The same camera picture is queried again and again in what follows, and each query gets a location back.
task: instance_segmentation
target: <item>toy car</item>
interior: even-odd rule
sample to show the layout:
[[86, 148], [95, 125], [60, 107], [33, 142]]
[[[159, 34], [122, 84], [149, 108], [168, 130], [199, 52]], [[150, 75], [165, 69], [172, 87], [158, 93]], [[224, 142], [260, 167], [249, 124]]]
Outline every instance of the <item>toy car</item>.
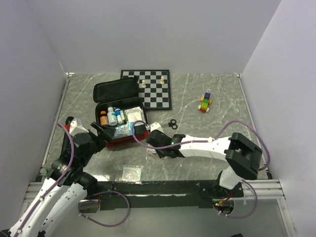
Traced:
[[198, 106], [198, 110], [201, 110], [201, 112], [205, 113], [209, 111], [208, 105], [212, 103], [211, 93], [205, 93], [205, 95], [201, 98], [202, 105]]

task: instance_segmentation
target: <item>chess piece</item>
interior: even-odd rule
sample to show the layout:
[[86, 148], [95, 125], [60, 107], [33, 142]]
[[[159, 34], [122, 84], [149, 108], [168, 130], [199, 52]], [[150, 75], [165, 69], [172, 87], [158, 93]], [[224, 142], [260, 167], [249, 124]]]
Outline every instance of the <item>chess piece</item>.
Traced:
[[160, 81], [160, 84], [164, 84], [164, 76], [161, 76], [161, 81]]

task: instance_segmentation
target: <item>scissors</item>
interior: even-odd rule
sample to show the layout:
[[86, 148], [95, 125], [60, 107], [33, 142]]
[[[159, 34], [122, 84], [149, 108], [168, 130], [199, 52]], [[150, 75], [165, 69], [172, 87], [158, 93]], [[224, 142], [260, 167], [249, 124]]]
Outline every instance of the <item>scissors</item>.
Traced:
[[163, 127], [171, 127], [172, 129], [177, 129], [178, 128], [178, 125], [177, 125], [177, 120], [175, 119], [172, 119], [170, 120], [170, 122], [168, 124], [164, 124]]

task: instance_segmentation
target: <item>gray marble surface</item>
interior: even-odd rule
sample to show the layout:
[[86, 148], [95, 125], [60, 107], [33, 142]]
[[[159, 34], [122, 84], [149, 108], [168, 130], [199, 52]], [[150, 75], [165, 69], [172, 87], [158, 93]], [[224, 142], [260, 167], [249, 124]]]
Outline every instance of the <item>gray marble surface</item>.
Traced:
[[[65, 122], [68, 116], [81, 118], [86, 128], [95, 131], [90, 123], [95, 121], [96, 103], [92, 99], [95, 84], [119, 79], [120, 74], [78, 74], [70, 79], [65, 100], [59, 115], [59, 121]], [[188, 134], [196, 137], [213, 137], [230, 120], [240, 119], [251, 124], [242, 90], [235, 74], [171, 74], [171, 111], [147, 112], [149, 123], [166, 123], [176, 119], [178, 129], [167, 127], [164, 132]], [[209, 113], [198, 110], [200, 98], [210, 92], [212, 104]], [[256, 138], [241, 124], [231, 124], [223, 136], [240, 132], [257, 143]], [[46, 167], [60, 155], [63, 131], [56, 128], [49, 149]], [[162, 162], [149, 155], [146, 148], [138, 144], [129, 144], [116, 148], [105, 148], [95, 154], [85, 172], [99, 181], [118, 180], [122, 178], [125, 167], [134, 170], [141, 168], [141, 180], [196, 180], [216, 179], [218, 173], [228, 167], [224, 161], [203, 158], [167, 158]], [[267, 179], [261, 171], [259, 179]]]

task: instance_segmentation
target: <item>black and white checkered board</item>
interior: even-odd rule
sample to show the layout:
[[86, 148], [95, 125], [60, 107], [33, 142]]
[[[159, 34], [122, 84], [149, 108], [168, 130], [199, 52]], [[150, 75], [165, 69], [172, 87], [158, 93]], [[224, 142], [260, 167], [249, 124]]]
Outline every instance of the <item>black and white checkered board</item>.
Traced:
[[169, 70], [122, 70], [121, 78], [136, 77], [139, 84], [139, 98], [146, 110], [171, 110]]

